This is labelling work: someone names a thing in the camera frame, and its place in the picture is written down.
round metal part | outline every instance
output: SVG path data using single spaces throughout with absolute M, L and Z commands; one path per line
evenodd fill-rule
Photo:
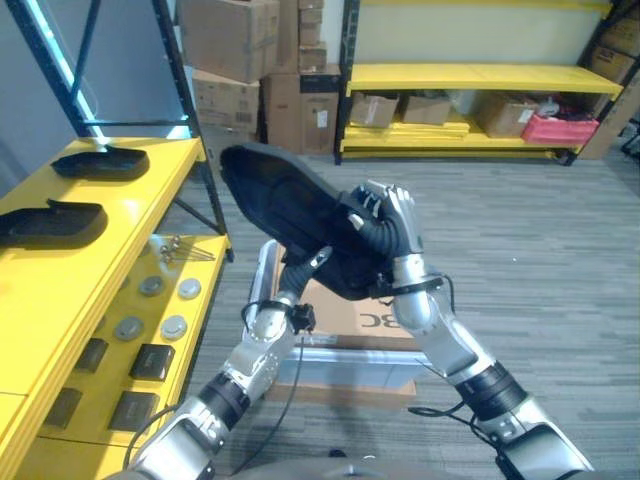
M 162 281 L 162 277 L 154 275 L 145 278 L 142 283 L 140 283 L 138 291 L 146 297 L 155 297 L 162 292 L 163 288 L 164 282 Z
M 162 322 L 160 331 L 167 340 L 177 340 L 187 333 L 187 322 L 182 315 L 171 315 Z
M 197 278 L 187 278 L 180 283 L 178 287 L 178 295 L 184 300 L 196 298 L 202 291 L 202 285 Z
M 138 317 L 125 317 L 113 329 L 113 334 L 117 339 L 128 342 L 137 338 L 143 329 L 144 323 Z

metal shelf frame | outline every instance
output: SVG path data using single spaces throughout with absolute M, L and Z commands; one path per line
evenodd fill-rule
M 382 5 L 390 3 L 387 0 L 345 0 L 344 2 L 344 10 L 342 17 L 342 36 L 341 36 L 341 44 L 340 44 L 340 71 L 341 71 L 341 85 L 342 88 L 340 90 L 340 99 L 338 104 L 338 118 L 337 118 L 337 128 L 336 128 L 336 138 L 334 143 L 334 158 L 335 164 L 342 164 L 343 152 L 341 151 L 341 143 L 342 139 L 345 135 L 345 130 L 349 121 L 349 112 L 352 106 L 352 97 L 350 95 L 349 86 L 351 82 L 351 77 L 354 69 L 354 60 L 355 60 L 355 47 L 356 47 L 356 38 L 358 35 L 358 20 L 360 16 L 360 7 L 362 5 Z M 400 4 L 435 4 L 435 3 L 444 3 L 440 0 L 402 0 L 401 2 L 391 2 L 391 3 L 400 3 Z M 447 2 L 447 4 L 477 4 L 477 0 L 455 0 L 454 2 Z M 495 5 L 504 5 L 509 7 L 517 7 L 517 6 L 531 6 L 533 2 L 515 2 L 512 0 L 496 0 L 494 2 L 490 2 Z M 637 2 L 631 3 L 631 5 L 625 5 L 623 0 L 613 0 L 610 4 L 605 5 L 599 2 L 581 2 L 574 0 L 566 0 L 562 2 L 540 2 L 542 6 L 546 6 L 549 8 L 560 8 L 560 9 L 589 9 L 589 10 L 597 10 L 601 13 L 603 21 L 600 22 L 596 32 L 592 36 L 591 41 L 585 48 L 585 51 L 582 55 L 582 58 L 579 65 L 585 65 L 586 59 L 589 52 L 592 50 L 593 45 L 597 42 L 600 34 L 609 26 L 623 18 L 632 8 L 637 7 Z M 625 79 L 623 84 L 626 84 L 627 81 L 633 76 L 633 74 L 638 70 L 639 62 L 636 59 L 636 63 L 634 67 L 631 69 L 631 72 Z M 612 101 L 609 102 L 607 108 L 602 112 L 599 119 L 602 120 L 607 112 L 613 106 L 613 99 L 616 95 L 611 95 L 610 98 Z M 358 152 L 353 152 L 354 156 L 361 156 L 362 153 L 358 154 Z M 558 161 L 562 165 L 569 166 L 573 163 L 575 158 L 577 157 L 577 153 L 570 149 L 566 149 L 566 151 L 557 152 Z
M 153 6 L 153 11 L 158 23 L 158 29 L 160 31 L 160 38 L 164 46 L 173 82 L 180 100 L 180 105 L 182 106 L 184 115 L 183 118 L 180 119 L 150 119 L 146 121 L 86 120 L 78 108 L 78 93 L 80 91 L 80 85 L 82 83 L 87 58 L 90 52 L 91 40 L 93 38 L 96 21 L 100 11 L 101 0 L 91 0 L 71 88 L 67 88 L 62 73 L 56 66 L 44 39 L 36 27 L 35 19 L 29 12 L 26 0 L 6 0 L 7 6 L 20 29 L 22 36 L 24 37 L 31 53 L 40 67 L 40 70 L 47 80 L 49 87 L 53 91 L 53 94 L 58 100 L 58 103 L 62 107 L 69 123 L 78 137 L 94 136 L 90 127 L 186 126 L 189 128 L 189 134 L 192 138 L 200 137 L 202 139 L 200 124 L 198 122 L 193 101 L 191 100 L 191 94 L 189 93 L 189 86 L 184 73 L 182 57 L 178 50 L 178 43 L 171 23 L 171 15 L 169 14 L 167 2 L 166 0 L 149 1 L 151 1 Z M 215 221 L 210 220 L 206 215 L 198 212 L 193 206 L 189 205 L 177 196 L 173 199 L 173 203 L 188 212 L 217 234 L 228 236 L 229 234 L 224 214 L 222 212 L 222 206 L 220 205 L 213 172 L 211 171 L 209 152 L 206 148 L 204 151 L 205 156 L 207 157 L 206 161 L 197 162 L 194 168 L 205 185 L 209 203 L 211 204 L 211 209 L 215 216 Z M 233 261 L 233 256 L 233 247 L 230 246 L 227 250 L 227 259 L 229 261 Z

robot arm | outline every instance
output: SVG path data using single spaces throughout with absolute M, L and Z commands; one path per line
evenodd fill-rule
M 279 293 L 262 302 L 253 328 L 219 373 L 140 448 L 127 470 L 111 480 L 205 480 L 213 460 L 244 412 L 275 380 L 281 360 L 294 347 L 308 311 L 297 306 L 313 272 L 331 255 L 323 248 L 309 261 L 285 268 Z
M 497 446 L 496 463 L 511 480 L 557 480 L 593 467 L 536 400 L 484 349 L 451 311 L 437 275 L 422 258 L 413 200 L 405 190 L 369 182 L 356 194 L 380 221 L 350 221 L 372 248 L 393 258 L 393 312 L 433 368 L 473 411 Z

black rubber pad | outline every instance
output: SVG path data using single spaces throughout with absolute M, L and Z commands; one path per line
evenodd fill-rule
M 76 362 L 75 370 L 95 373 L 109 344 L 101 338 L 90 338 Z
M 67 428 L 73 412 L 75 412 L 78 403 L 82 397 L 82 392 L 73 388 L 63 388 L 60 390 L 47 418 L 45 418 L 45 425 L 51 425 L 58 428 Z
M 153 414 L 158 398 L 155 393 L 122 392 L 109 422 L 109 430 L 137 432 Z
M 164 381 L 175 356 L 175 350 L 169 345 L 143 343 L 138 356 L 129 371 L 131 378 L 138 380 Z

blue light strip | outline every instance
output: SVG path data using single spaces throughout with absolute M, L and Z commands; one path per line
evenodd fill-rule
M 40 33 L 42 33 L 42 36 L 45 42 L 49 46 L 49 49 L 51 50 L 51 54 L 53 55 L 53 58 L 58 65 L 58 68 L 62 72 L 62 76 L 67 82 L 68 87 L 71 88 L 71 85 L 73 85 L 73 80 L 74 80 L 73 72 L 71 71 L 71 67 L 69 67 L 69 62 L 67 62 L 67 59 L 64 58 L 62 49 L 60 48 L 60 45 L 58 44 L 58 41 L 56 40 L 53 34 L 53 31 L 49 27 L 49 23 L 44 18 L 44 14 L 42 13 L 42 9 L 40 8 L 38 1 L 27 0 L 27 6 L 29 7 L 29 10 L 31 10 L 31 15 L 33 15 L 33 18 L 35 19 L 36 24 L 40 29 Z M 84 93 L 82 93 L 82 90 L 78 90 L 77 98 L 78 98 L 78 106 L 80 107 L 80 110 L 82 111 L 82 114 L 84 115 L 85 120 L 95 120 L 96 117 L 93 115 L 93 112 L 91 111 L 91 108 L 89 107 L 89 103 L 87 102 L 87 99 L 84 96 Z M 89 127 L 89 129 L 93 131 L 94 135 L 97 137 L 97 140 L 100 144 L 104 145 L 107 143 L 108 139 L 104 136 L 100 127 Z

